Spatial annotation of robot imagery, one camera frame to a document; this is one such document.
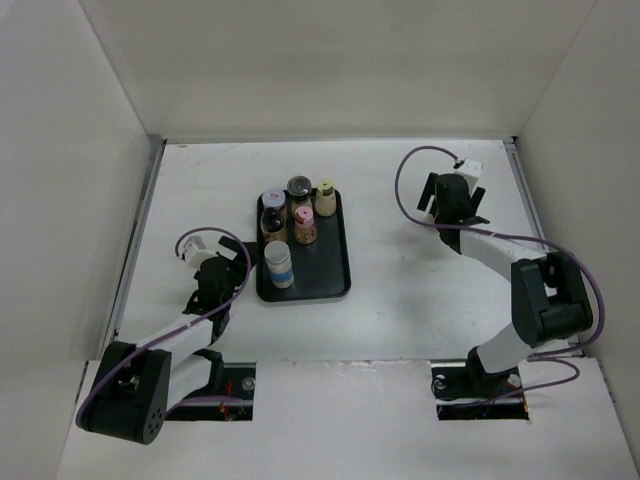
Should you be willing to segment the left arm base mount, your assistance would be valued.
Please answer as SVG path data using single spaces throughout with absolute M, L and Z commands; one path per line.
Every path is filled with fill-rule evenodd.
M 229 363 L 200 350 L 171 373 L 167 421 L 236 422 L 253 419 L 257 365 Z

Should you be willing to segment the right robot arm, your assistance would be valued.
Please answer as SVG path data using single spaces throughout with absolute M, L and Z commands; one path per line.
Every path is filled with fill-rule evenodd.
M 484 195 L 458 173 L 429 175 L 418 203 L 429 212 L 440 240 L 475 259 L 510 284 L 510 322 L 487 342 L 470 350 L 462 367 L 434 372 L 437 398 L 488 400 L 506 393 L 518 364 L 555 340 L 591 328 L 593 313 L 579 266 L 567 254 L 544 252 L 494 232 L 477 214 Z

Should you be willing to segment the black-cap spice bottle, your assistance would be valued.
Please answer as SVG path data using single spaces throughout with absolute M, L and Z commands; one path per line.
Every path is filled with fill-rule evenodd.
M 286 219 L 280 210 L 273 207 L 266 208 L 261 215 L 260 227 L 266 244 L 274 241 L 284 243 L 288 241 Z

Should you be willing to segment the red-label white-lid jar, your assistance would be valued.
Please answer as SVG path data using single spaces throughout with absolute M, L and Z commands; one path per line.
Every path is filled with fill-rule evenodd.
M 282 210 L 286 207 L 287 197 L 281 189 L 268 189 L 261 195 L 261 201 L 264 208 L 274 208 L 276 210 Z

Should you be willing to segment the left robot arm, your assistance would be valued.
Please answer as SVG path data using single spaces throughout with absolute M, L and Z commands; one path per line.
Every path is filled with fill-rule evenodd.
M 227 235 L 218 243 L 234 257 L 187 238 L 180 257 L 194 264 L 197 287 L 181 317 L 146 340 L 106 348 L 77 427 L 148 445 L 167 421 L 251 419 L 255 366 L 227 363 L 212 347 L 256 264 L 257 245 Z

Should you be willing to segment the silver-lid blue-label jar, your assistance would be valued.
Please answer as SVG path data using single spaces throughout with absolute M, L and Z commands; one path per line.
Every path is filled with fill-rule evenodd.
M 276 288 L 286 289 L 294 282 L 291 252 L 284 241 L 274 240 L 264 248 L 264 260 Z

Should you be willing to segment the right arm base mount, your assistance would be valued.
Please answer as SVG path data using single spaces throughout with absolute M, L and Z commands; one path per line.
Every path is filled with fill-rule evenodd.
M 523 393 L 506 397 L 522 387 L 518 367 L 486 373 L 476 353 L 463 363 L 431 365 L 431 391 L 440 421 L 528 420 Z

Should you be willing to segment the pink-cap spice bottle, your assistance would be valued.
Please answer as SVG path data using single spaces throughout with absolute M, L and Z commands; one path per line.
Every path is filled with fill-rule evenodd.
M 314 211 L 311 207 L 300 206 L 294 212 L 295 239 L 302 245 L 309 245 L 317 238 Z

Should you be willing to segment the yellow-cap spice bottle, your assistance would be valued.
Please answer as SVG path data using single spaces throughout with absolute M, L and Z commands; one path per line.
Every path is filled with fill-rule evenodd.
M 315 211 L 321 217 L 331 217 L 337 209 L 335 186 L 330 180 L 322 180 L 317 184 Z

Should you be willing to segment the clear-lid pepper grinder bottle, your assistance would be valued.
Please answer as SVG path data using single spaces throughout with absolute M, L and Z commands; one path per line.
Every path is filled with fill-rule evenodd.
M 311 200 L 312 190 L 311 181 L 306 176 L 298 175 L 288 180 L 287 193 L 289 195 L 292 212 L 299 207 L 313 207 Z

